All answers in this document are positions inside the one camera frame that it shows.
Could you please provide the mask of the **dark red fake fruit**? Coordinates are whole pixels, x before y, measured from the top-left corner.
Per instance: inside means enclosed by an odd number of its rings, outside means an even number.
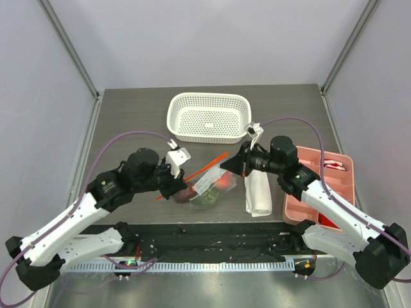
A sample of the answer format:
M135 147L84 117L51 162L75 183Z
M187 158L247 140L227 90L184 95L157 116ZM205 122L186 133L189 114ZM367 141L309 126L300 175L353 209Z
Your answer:
M182 204L182 203L188 203L196 195L197 195L197 192L194 190L193 184L191 182L187 182L187 187L175 193L172 196L172 198L174 202Z

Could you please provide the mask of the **clear zip top bag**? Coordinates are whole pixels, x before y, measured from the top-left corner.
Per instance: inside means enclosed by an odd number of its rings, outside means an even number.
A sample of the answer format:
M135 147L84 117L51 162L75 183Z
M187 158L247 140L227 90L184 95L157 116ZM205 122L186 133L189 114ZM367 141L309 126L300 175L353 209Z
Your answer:
M200 169L196 173L193 173L191 176L189 176L185 179L186 183L191 182L193 184L193 188L197 192L197 195L193 199L191 199L188 203L182 203L182 204L176 203L176 202L173 201L172 197L170 198L170 201L172 201L172 202L174 202L178 205L183 205L185 207L191 208L191 209L206 210L206 209L201 209L200 207L197 207L196 205L194 205L193 200L195 198L197 198L198 196L202 195L204 192L206 192L208 190L208 188L215 187L214 184L213 184L214 181L219 179L221 177L221 175L226 172L226 170L223 170L223 169L220 168L220 164L222 162L225 162L228 159L228 156L229 156L228 152L223 152L221 155L216 157L214 160L212 160L210 163L208 163L202 169ZM232 174L231 186L226 190L221 190L222 191L222 196L219 199L219 201L217 202L217 204L222 200L222 198L229 191L231 191L235 187L236 187L236 177Z

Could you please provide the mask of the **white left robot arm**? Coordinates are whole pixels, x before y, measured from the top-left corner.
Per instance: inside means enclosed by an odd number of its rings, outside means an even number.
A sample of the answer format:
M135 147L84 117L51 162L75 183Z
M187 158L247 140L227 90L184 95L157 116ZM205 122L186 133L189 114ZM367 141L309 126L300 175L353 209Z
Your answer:
M132 255L137 236L125 222L106 231L74 242L73 238L97 220L132 201L135 194L159 191L169 199L184 190L182 165L191 155L186 148L167 152L164 158L148 148L140 148L119 167L100 173L86 187L85 194L46 226L27 237L13 236L6 248L17 261L20 281L38 291L53 283L60 274L100 255Z

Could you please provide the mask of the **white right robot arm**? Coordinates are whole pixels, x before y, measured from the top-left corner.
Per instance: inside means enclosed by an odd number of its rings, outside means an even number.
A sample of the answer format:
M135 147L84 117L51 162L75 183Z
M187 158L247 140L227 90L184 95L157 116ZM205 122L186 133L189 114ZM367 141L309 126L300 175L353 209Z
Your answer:
M338 228L313 222L299 224L302 231L290 237L297 253L309 249L332 255L355 268L368 285L383 289L410 264L407 233L396 223L386 225L362 212L328 186L322 175L299 161L291 138L277 136L270 149L245 141L221 168L243 178L252 171L277 175L282 190L325 215Z

